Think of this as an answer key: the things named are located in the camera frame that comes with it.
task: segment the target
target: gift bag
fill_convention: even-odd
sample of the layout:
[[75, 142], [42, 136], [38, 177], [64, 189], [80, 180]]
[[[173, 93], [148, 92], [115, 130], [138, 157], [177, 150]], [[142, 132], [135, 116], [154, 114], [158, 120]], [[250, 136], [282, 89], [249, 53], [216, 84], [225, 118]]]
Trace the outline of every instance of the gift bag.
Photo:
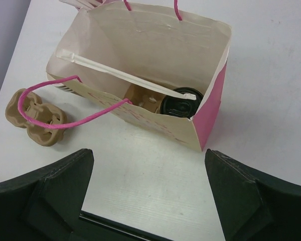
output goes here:
[[[110, 2], [79, 10], [48, 62], [50, 81], [29, 91], [63, 83], [105, 108], [63, 128], [111, 111], [128, 123], [202, 151], [221, 103], [231, 27], [179, 11], [177, 0], [174, 8]], [[185, 87], [193, 92], [177, 91]], [[151, 103], [146, 108], [143, 98], [149, 91], [150, 102], [171, 98], [168, 106], [176, 99], [199, 101], [197, 109], [192, 116], [178, 117], [151, 109]]]

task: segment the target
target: table surface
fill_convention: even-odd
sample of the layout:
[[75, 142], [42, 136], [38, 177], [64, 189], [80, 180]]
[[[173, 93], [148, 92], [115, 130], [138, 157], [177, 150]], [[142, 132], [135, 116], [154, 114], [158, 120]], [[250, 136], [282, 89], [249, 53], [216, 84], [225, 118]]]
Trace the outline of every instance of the table surface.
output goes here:
[[[192, 0], [179, 7], [233, 26], [222, 105], [206, 148], [301, 185], [301, 1]], [[223, 240], [205, 151], [111, 114], [67, 130], [61, 143], [44, 148], [5, 119], [16, 90], [46, 80], [48, 59], [75, 15], [57, 0], [30, 4], [0, 92], [0, 181], [90, 148], [95, 165], [83, 210], [175, 241]], [[72, 119], [100, 110], [54, 87], [36, 93]]]

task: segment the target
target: pink cord handle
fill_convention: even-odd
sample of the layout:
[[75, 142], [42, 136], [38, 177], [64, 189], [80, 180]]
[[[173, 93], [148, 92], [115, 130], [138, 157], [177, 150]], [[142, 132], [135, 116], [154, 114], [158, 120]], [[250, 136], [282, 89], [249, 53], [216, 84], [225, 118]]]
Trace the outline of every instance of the pink cord handle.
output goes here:
[[[130, 7], [129, 3], [127, 2], [127, 0], [123, 0], [123, 1], [124, 1], [124, 3], [125, 3], [126, 8], [128, 9], [128, 11], [131, 11], [131, 7]], [[179, 7], [178, 7], [178, 4], [177, 4], [177, 1], [178, 1], [178, 0], [174, 0], [174, 10], [175, 10], [176, 17], [177, 17], [180, 21], [182, 21], [183, 19], [182, 19], [181, 15], [180, 15]]]
[[120, 107], [121, 105], [125, 104], [125, 103], [129, 103], [129, 104], [132, 104], [130, 102], [129, 99], [123, 99], [122, 101], [112, 105], [111, 107], [109, 108], [106, 108], [104, 110], [102, 110], [101, 112], [98, 112], [98, 113], [95, 113], [95, 114], [92, 114], [91, 116], [88, 116], [82, 120], [79, 120], [77, 122], [73, 122], [73, 123], [68, 123], [68, 124], [59, 124], [59, 125], [51, 125], [51, 124], [47, 124], [47, 123], [43, 123], [43, 122], [40, 122], [36, 119], [33, 119], [29, 116], [26, 115], [26, 113], [24, 112], [23, 110], [23, 104], [25, 102], [25, 99], [27, 97], [27, 95], [29, 94], [29, 92], [35, 90], [35, 89], [38, 89], [40, 87], [44, 87], [44, 86], [47, 86], [47, 85], [51, 85], [51, 84], [60, 84], [60, 83], [64, 83], [64, 82], [67, 82], [69, 80], [74, 80], [74, 79], [77, 79], [79, 82], [81, 82], [80, 78], [77, 76], [77, 75], [74, 75], [74, 76], [70, 76], [70, 77], [67, 77], [67, 78], [64, 78], [64, 79], [57, 79], [57, 80], [53, 80], [53, 81], [46, 81], [46, 82], [42, 82], [40, 84], [36, 84], [32, 87], [29, 87], [28, 89], [26, 89], [20, 96], [19, 98], [19, 101], [18, 101], [18, 111], [19, 113], [29, 122], [29, 123], [32, 123], [32, 124], [35, 124], [37, 126], [40, 126], [40, 127], [43, 127], [43, 128], [48, 128], [48, 129], [67, 129], [67, 128], [72, 128], [72, 127], [77, 127], [77, 126], [80, 126], [82, 124], [85, 124], [87, 122], [90, 122], [92, 121], [93, 119], [96, 119], [108, 112], [111, 112], [113, 111], [114, 109]]

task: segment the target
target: paper bag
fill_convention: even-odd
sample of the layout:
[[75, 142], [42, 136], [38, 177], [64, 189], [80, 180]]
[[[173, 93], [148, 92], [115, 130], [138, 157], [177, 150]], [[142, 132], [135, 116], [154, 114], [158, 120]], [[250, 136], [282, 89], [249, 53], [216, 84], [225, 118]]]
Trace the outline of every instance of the paper bag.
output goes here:
[[169, 89], [194, 88], [204, 98], [191, 118], [153, 113], [129, 103], [112, 113], [201, 151], [219, 110], [230, 38], [229, 25], [178, 11], [177, 5], [173, 9], [102, 4], [78, 12], [48, 62], [47, 76], [53, 80], [78, 75], [82, 83], [64, 85], [104, 108], [124, 99], [131, 83], [58, 57], [67, 50]]

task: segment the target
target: pink string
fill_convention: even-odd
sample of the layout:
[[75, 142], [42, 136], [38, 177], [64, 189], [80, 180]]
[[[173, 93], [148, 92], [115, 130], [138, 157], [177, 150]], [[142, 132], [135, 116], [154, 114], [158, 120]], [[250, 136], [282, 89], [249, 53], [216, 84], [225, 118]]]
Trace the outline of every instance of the pink string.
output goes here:
[[129, 5], [129, 3], [127, 2], [127, 0], [124, 0], [125, 6], [128, 9], [128, 11], [131, 11], [131, 7]]
[[19, 98], [19, 101], [18, 101], [18, 111], [19, 113], [29, 122], [29, 123], [32, 123], [32, 124], [35, 124], [37, 126], [40, 126], [40, 127], [43, 127], [43, 128], [48, 128], [48, 129], [67, 129], [67, 128], [72, 128], [72, 127], [77, 127], [77, 126], [80, 126], [82, 124], [85, 124], [87, 122], [90, 122], [92, 121], [93, 119], [96, 119], [108, 112], [111, 112], [112, 110], [120, 107], [121, 105], [125, 104], [125, 103], [129, 103], [129, 104], [132, 104], [130, 102], [129, 99], [123, 99], [122, 101], [112, 105], [111, 107], [109, 108], [106, 108], [104, 110], [102, 110], [101, 112], [98, 112], [98, 113], [95, 113], [91, 116], [88, 116], [82, 120], [79, 120], [77, 122], [73, 122], [73, 123], [68, 123], [68, 124], [58, 124], [58, 125], [51, 125], [51, 124], [47, 124], [47, 123], [43, 123], [43, 122], [40, 122], [36, 119], [33, 119], [29, 116], [26, 115], [26, 113], [24, 112], [23, 110], [23, 104], [25, 102], [25, 99], [27, 97], [27, 95], [29, 94], [29, 92], [35, 90], [35, 89], [38, 89], [40, 87], [44, 87], [44, 86], [47, 86], [47, 85], [51, 85], [51, 84], [60, 84], [60, 83], [64, 83], [66, 81], [69, 81], [69, 80], [74, 80], [74, 79], [77, 79], [79, 82], [82, 83], [82, 81], [80, 80], [80, 78], [77, 76], [77, 75], [74, 75], [74, 76], [70, 76], [70, 77], [67, 77], [67, 78], [64, 78], [64, 79], [57, 79], [57, 80], [53, 80], [53, 81], [46, 81], [46, 82], [42, 82], [40, 84], [36, 84], [32, 87], [29, 87], [28, 89], [26, 89], [20, 96]]
[[175, 14], [176, 14], [176, 17], [181, 21], [183, 20], [181, 15], [180, 15], [180, 12], [179, 12], [179, 7], [178, 7], [178, 4], [177, 4], [177, 0], [174, 0], [174, 10], [175, 10]]
[[[131, 11], [131, 7], [130, 7], [129, 3], [127, 2], [127, 0], [123, 0], [123, 1], [124, 1], [124, 3], [125, 3], [126, 8], [128, 9], [128, 11]], [[177, 1], [178, 1], [178, 0], [174, 0], [174, 10], [175, 10], [176, 17], [177, 17], [180, 21], [182, 21], [183, 19], [182, 19], [181, 15], [180, 15], [179, 7], [178, 7], [178, 4], [177, 4]]]

